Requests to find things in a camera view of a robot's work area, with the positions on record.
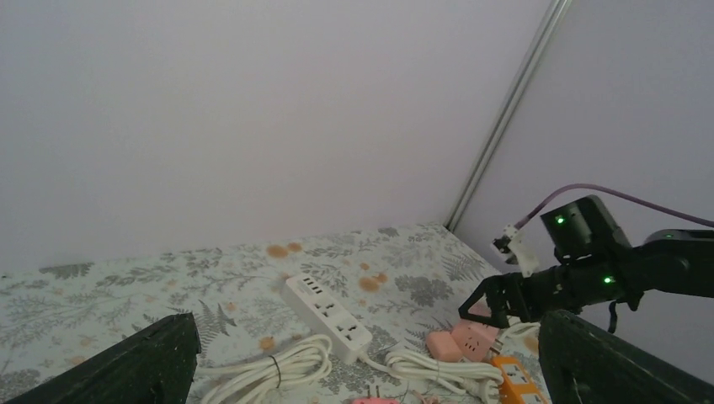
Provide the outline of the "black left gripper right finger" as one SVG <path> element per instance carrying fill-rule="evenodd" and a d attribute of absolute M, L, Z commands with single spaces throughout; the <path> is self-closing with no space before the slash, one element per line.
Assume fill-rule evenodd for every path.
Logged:
<path fill-rule="evenodd" d="M 713 385 L 569 311 L 541 319 L 539 363 L 552 403 L 713 402 Z"/>

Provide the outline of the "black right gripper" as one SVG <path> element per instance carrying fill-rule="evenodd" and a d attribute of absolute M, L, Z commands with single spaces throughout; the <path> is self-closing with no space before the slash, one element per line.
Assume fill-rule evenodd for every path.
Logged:
<path fill-rule="evenodd" d="M 460 319 L 497 329 L 510 327 L 509 317 L 538 322 L 550 311 L 578 314 L 585 306 L 608 301 L 639 307 L 634 290 L 610 265 L 555 266 L 525 277 L 510 273 L 485 278 L 458 309 Z"/>

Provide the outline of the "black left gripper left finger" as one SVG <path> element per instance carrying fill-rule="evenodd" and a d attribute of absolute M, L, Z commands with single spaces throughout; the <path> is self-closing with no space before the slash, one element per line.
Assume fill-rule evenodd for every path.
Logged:
<path fill-rule="evenodd" d="M 192 313 L 166 316 L 11 403 L 185 403 L 201 352 Z"/>

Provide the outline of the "pink cube socket adapter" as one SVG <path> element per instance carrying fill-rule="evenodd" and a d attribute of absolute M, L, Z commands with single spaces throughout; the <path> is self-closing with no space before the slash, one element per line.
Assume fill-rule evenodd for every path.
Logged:
<path fill-rule="evenodd" d="M 499 331 L 497 327 L 461 319 L 452 328 L 450 335 L 463 358 L 471 362 L 482 362 L 494 345 Z"/>

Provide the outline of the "pink plug adapter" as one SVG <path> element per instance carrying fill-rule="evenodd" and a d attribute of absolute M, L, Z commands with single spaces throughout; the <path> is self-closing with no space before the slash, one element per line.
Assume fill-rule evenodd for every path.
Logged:
<path fill-rule="evenodd" d="M 350 404 L 399 404 L 400 401 L 396 398 L 386 397 L 381 395 L 381 389 L 378 385 L 369 386 L 367 394 L 364 397 L 352 399 Z"/>

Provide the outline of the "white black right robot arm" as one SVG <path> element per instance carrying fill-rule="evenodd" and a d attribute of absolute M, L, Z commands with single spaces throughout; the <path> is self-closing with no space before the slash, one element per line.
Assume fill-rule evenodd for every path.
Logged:
<path fill-rule="evenodd" d="M 548 312 L 578 314 L 608 302 L 639 307 L 657 290 L 713 296 L 713 224 L 695 218 L 701 230 L 664 229 L 633 246 L 602 200 L 589 195 L 541 215 L 557 265 L 542 269 L 521 229 L 533 218 L 508 225 L 493 246 L 519 271 L 485 278 L 461 304 L 462 320 L 505 329 L 514 316 L 538 322 Z"/>

